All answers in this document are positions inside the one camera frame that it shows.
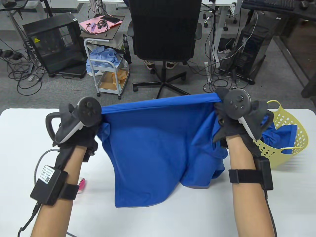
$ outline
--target chair armrest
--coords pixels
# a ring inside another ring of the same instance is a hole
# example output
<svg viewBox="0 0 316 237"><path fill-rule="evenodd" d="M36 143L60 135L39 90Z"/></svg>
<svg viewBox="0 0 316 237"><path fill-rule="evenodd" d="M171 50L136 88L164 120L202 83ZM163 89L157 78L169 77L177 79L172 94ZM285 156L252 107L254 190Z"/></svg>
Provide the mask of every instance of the chair armrest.
<svg viewBox="0 0 316 237"><path fill-rule="evenodd" d="M202 24L197 24L197 30L195 32L194 40L200 40L202 38Z"/></svg>
<svg viewBox="0 0 316 237"><path fill-rule="evenodd" d="M133 28L133 22L131 21L130 24L128 25L128 29L127 29L127 34L130 37L134 37L134 28Z"/></svg>

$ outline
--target yellow plastic basket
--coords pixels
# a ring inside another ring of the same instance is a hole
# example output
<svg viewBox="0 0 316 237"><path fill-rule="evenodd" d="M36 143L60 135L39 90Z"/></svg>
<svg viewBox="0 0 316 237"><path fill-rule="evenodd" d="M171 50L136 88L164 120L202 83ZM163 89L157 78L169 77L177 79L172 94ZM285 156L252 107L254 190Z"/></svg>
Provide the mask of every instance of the yellow plastic basket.
<svg viewBox="0 0 316 237"><path fill-rule="evenodd" d="M267 103L271 103L271 102L277 102L279 104L278 110L276 112L273 112L274 113L273 122L276 129L284 125L290 125L290 124L297 125L297 134L296 134L295 142L294 142L295 147L286 147L286 148L277 149L277 148L268 146L267 144L263 143L261 140L254 141L259 146L262 156L269 158L271 168L275 168L278 165L287 162L294 155L304 150L308 145L308 136L302 124L300 124L300 122L292 114L290 114L285 109L283 109L280 102L278 102L277 100L270 100ZM285 149L292 149L292 153L291 154L281 153Z"/></svg>

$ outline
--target chair base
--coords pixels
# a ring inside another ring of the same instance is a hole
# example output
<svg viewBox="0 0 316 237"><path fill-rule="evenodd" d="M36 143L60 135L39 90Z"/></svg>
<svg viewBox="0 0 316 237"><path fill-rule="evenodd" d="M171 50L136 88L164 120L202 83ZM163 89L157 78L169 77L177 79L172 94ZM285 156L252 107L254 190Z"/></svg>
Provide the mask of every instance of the chair base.
<svg viewBox="0 0 316 237"><path fill-rule="evenodd" d="M186 72L183 72L183 73L180 73L176 76L173 76L169 79L165 79L166 78L166 64L165 62L163 62L163 65L162 65L162 71L161 71L161 76L157 73L157 69L154 67L151 72L151 74L156 74L157 77L159 78L159 82L138 82L138 83L133 83L133 91L136 92L138 91L138 87L139 86L160 86L160 89L159 89L159 92L158 92L158 95L156 97L156 99L159 98L160 96L160 93L161 93L161 90L163 87L168 87L170 88L171 90L181 94L181 95L190 95L189 93L173 86L170 84L170 82L178 79L178 78L181 78L181 80L185 80L186 79Z"/></svg>

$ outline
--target keyboard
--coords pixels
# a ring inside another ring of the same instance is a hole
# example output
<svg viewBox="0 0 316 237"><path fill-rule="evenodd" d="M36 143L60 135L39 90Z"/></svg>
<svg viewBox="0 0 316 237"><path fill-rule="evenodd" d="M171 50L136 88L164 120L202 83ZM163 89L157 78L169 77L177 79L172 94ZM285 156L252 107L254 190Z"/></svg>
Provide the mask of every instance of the keyboard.
<svg viewBox="0 0 316 237"><path fill-rule="evenodd" d="M243 4L293 11L296 6L294 0L244 0Z"/></svg>

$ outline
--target black office chair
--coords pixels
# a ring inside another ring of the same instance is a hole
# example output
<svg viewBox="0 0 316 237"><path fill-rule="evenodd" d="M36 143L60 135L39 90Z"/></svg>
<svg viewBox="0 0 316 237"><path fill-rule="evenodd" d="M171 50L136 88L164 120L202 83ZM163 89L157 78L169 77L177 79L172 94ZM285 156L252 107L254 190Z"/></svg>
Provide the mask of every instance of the black office chair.
<svg viewBox="0 0 316 237"><path fill-rule="evenodd" d="M127 34L133 38L134 54L140 59L162 61L161 76L151 70L159 82L133 83L138 86L160 85L159 98L164 86L181 95L189 93L170 84L175 79L186 79L186 72L166 77L166 61L186 62L193 57L195 41L202 37L198 23L202 0L129 0L132 21Z"/></svg>

